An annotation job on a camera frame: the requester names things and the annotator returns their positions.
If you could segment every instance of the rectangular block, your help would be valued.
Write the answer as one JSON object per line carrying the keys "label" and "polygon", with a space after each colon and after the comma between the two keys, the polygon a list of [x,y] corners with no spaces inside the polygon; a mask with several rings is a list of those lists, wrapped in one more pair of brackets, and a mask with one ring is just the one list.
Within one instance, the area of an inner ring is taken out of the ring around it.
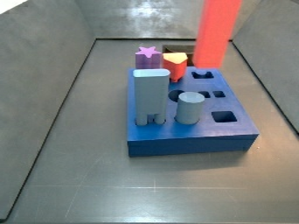
{"label": "rectangular block", "polygon": [[[174,121],[178,93],[198,92],[205,101],[200,120],[193,125]],[[185,75],[169,84],[162,125],[136,126],[133,69],[128,71],[126,146],[129,157],[210,151],[244,151],[257,137],[257,128],[217,69],[186,67]]]}

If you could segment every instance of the circular hole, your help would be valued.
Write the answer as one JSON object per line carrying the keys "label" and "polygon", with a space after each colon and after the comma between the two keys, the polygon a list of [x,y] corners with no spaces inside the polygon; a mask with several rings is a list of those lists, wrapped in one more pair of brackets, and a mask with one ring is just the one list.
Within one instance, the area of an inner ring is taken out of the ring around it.
{"label": "circular hole", "polygon": [[181,90],[173,90],[169,92],[168,97],[173,102],[178,101],[178,94],[181,94],[184,91]]}

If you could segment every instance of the yellow block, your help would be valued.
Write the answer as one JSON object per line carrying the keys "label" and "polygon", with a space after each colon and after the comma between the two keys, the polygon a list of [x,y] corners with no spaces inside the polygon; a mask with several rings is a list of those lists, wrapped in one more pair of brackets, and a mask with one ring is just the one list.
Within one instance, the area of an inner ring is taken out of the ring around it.
{"label": "yellow block", "polygon": [[188,57],[185,52],[166,52],[162,54],[162,59],[170,61],[173,64],[181,64]]}

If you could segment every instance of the light blue cylinder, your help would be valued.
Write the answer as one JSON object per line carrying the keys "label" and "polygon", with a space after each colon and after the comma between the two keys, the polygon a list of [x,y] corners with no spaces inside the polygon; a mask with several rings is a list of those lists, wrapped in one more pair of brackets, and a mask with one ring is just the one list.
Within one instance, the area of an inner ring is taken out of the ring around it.
{"label": "light blue cylinder", "polygon": [[178,95],[174,120],[181,124],[194,124],[200,120],[204,96],[194,92]]}

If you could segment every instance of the metal wall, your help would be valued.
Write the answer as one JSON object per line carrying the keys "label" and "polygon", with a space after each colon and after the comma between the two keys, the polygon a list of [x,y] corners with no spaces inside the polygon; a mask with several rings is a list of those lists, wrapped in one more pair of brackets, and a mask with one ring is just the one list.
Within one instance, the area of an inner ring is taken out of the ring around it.
{"label": "metal wall", "polygon": [[0,220],[93,41],[72,0],[29,0],[0,15]]}
{"label": "metal wall", "polygon": [[299,132],[299,3],[262,0],[233,43]]}
{"label": "metal wall", "polygon": [[[76,0],[98,39],[194,39],[202,0]],[[260,0],[244,0],[232,36]]]}

